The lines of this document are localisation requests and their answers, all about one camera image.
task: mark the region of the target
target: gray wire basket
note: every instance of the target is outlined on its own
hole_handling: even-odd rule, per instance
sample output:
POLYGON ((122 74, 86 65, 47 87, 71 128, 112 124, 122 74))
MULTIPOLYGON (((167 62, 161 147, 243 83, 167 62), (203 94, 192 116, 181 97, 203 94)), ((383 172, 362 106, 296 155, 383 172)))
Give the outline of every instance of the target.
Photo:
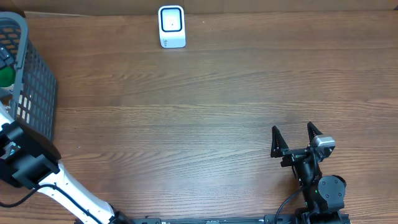
MULTIPOLYGON (((16 79, 8 112, 14 120, 53 140, 57 81, 28 39, 23 17, 0 12, 0 44, 15 60, 16 79)), ((1 89, 0 97, 11 94, 1 89)))

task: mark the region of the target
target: green ball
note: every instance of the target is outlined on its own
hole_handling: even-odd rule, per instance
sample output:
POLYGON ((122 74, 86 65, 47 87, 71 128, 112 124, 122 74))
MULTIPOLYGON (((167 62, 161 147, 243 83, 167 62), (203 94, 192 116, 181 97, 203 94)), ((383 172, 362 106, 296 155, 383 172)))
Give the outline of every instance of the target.
POLYGON ((15 70, 5 67, 0 70, 0 87, 9 87, 15 82, 15 70))

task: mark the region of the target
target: white plastic casing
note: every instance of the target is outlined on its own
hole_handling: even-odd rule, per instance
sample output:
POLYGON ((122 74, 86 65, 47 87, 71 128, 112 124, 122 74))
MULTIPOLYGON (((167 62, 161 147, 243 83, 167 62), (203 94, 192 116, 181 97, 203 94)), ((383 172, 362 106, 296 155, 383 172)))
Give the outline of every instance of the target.
MULTIPOLYGON (((110 204, 100 200, 87 189, 85 189, 84 186, 79 183, 79 181, 69 174, 61 161, 58 162, 58 167, 60 168, 60 172, 58 174, 53 173, 48 175, 45 179, 40 181, 39 185, 57 185, 57 187, 61 188, 64 192, 71 196, 77 202, 77 204, 93 214, 94 217, 96 217, 101 223, 109 223, 109 219, 114 216, 113 209, 110 204)), ((67 210, 76 215, 84 224, 97 224, 97 222, 83 213, 58 190, 54 190, 51 187, 44 187, 39 189, 38 192, 56 200, 67 210)))
POLYGON ((185 18, 181 6, 162 6, 158 12, 160 44, 164 48, 185 47, 185 18))

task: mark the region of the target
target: brown wall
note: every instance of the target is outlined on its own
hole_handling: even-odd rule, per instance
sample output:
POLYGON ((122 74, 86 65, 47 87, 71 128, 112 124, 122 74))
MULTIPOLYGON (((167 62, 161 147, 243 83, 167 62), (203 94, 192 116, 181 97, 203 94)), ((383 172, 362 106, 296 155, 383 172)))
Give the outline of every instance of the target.
POLYGON ((0 0, 24 11, 81 15, 156 14, 178 4, 190 13, 392 10, 398 0, 0 0))
POLYGON ((0 11, 16 12, 24 16, 24 11, 18 8, 12 0, 0 0, 0 11))

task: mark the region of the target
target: wood grain surface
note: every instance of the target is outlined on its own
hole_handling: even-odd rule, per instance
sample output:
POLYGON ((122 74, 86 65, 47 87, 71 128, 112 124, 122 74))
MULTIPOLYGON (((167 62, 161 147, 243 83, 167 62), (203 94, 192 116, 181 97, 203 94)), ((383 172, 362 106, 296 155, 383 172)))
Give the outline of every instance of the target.
MULTIPOLYGON (((59 81, 55 145, 67 169, 130 217, 253 217, 297 189, 269 157, 313 121, 336 139, 320 164, 348 183, 353 223, 398 223, 398 12, 186 16, 162 49, 156 16, 29 19, 59 81)), ((12 202, 26 189, 0 185, 12 202)), ((303 206, 298 198, 283 213, 303 206)), ((34 195, 0 223, 72 223, 34 195)))

